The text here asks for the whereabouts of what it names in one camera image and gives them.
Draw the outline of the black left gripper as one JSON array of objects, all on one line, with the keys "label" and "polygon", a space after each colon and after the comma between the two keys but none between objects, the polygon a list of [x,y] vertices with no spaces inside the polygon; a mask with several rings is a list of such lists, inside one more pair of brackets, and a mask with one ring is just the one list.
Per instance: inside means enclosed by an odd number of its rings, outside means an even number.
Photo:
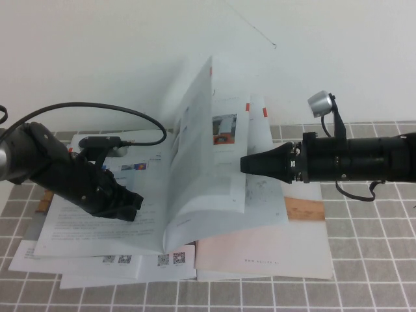
[{"label": "black left gripper", "polygon": [[133,222],[144,198],[120,186],[112,173],[78,153],[68,161],[53,161],[48,187],[92,216]]}]

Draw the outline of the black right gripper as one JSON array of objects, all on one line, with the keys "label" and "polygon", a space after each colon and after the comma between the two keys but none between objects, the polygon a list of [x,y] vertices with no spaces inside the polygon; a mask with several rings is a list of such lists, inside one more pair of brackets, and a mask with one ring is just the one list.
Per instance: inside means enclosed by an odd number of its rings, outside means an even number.
[{"label": "black right gripper", "polygon": [[[245,174],[271,177],[285,183],[292,183],[292,180],[304,183],[347,181],[349,176],[342,167],[342,158],[347,151],[345,134],[319,138],[316,132],[308,132],[299,142],[286,142],[274,149],[242,157],[240,170]],[[290,158],[291,171],[277,163],[254,163],[267,159],[287,163]]]}]

